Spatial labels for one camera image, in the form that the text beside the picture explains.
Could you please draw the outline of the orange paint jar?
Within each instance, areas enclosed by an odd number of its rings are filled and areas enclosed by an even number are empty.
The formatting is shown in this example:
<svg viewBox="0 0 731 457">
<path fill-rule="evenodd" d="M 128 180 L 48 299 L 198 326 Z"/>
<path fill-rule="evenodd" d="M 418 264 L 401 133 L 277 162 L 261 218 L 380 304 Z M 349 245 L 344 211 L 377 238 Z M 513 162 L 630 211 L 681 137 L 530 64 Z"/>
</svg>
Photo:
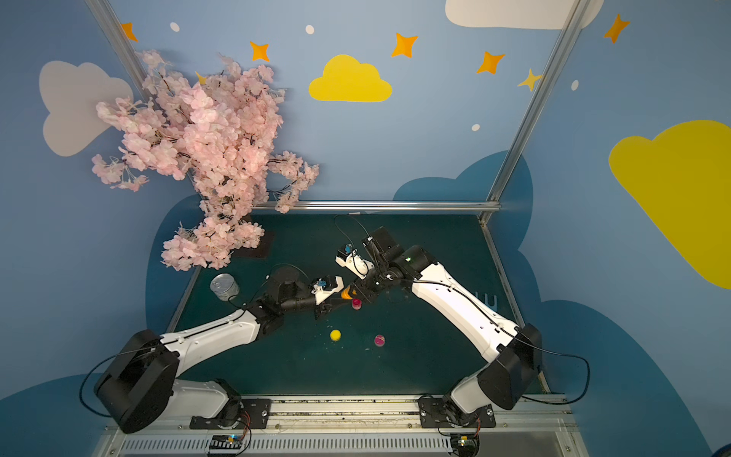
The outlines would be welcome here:
<svg viewBox="0 0 731 457">
<path fill-rule="evenodd" d="M 355 298 L 355 292 L 352 285 L 347 286 L 341 291 L 341 298 L 346 301 L 352 301 Z"/>
</svg>

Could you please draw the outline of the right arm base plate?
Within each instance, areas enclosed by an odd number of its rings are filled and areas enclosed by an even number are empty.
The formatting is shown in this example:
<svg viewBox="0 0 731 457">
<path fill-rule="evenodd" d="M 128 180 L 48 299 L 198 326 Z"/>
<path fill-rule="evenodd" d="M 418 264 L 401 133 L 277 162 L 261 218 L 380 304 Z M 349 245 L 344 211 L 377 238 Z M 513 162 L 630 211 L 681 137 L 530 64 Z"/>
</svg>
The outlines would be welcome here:
<svg viewBox="0 0 731 457">
<path fill-rule="evenodd" d="M 466 413 L 442 397 L 422 395 L 416 400 L 422 428 L 495 428 L 491 405 Z"/>
</svg>

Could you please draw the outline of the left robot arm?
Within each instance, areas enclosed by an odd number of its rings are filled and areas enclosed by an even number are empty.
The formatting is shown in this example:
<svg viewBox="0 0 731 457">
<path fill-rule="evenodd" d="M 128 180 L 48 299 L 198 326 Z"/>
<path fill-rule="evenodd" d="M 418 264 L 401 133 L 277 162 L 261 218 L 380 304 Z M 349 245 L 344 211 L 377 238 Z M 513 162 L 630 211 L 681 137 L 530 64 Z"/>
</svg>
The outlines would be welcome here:
<svg viewBox="0 0 731 457">
<path fill-rule="evenodd" d="M 290 312 L 330 312 L 350 300 L 340 276 L 308 283 L 300 270 L 284 266 L 264 283 L 267 291 L 231 314 L 185 331 L 135 333 L 116 354 L 93 392 L 125 433 L 163 419 L 188 418 L 201 428 L 245 428 L 242 396 L 222 379 L 192 382 L 182 374 L 232 348 L 254 343 L 279 329 Z"/>
</svg>

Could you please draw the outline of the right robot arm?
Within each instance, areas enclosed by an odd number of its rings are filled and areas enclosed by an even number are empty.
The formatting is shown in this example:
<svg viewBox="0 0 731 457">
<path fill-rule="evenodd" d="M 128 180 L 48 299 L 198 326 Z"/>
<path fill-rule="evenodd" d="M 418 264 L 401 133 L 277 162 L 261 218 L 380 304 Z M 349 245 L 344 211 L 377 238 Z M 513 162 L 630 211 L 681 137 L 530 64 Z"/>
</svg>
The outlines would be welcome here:
<svg viewBox="0 0 731 457">
<path fill-rule="evenodd" d="M 367 235 L 363 246 L 369 260 L 350 245 L 336 256 L 339 266 L 358 276 L 346 289 L 346 297 L 373 302 L 387 289 L 410 289 L 445 316 L 487 362 L 445 395 L 445 410 L 457 419 L 489 405 L 513 409 L 541 372 L 540 331 L 533 325 L 519 327 L 491 310 L 430 252 L 420 246 L 403 249 L 385 228 Z"/>
</svg>

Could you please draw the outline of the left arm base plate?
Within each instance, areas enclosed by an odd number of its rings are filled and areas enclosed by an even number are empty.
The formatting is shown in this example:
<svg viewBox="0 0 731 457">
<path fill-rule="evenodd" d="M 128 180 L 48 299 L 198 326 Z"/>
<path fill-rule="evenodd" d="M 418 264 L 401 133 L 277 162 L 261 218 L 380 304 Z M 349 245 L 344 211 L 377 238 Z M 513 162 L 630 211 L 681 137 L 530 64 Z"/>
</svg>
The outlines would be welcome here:
<svg viewBox="0 0 731 457">
<path fill-rule="evenodd" d="M 215 417 L 194 416 L 191 430 L 264 430 L 268 426 L 272 401 L 268 398 L 230 400 Z"/>
</svg>

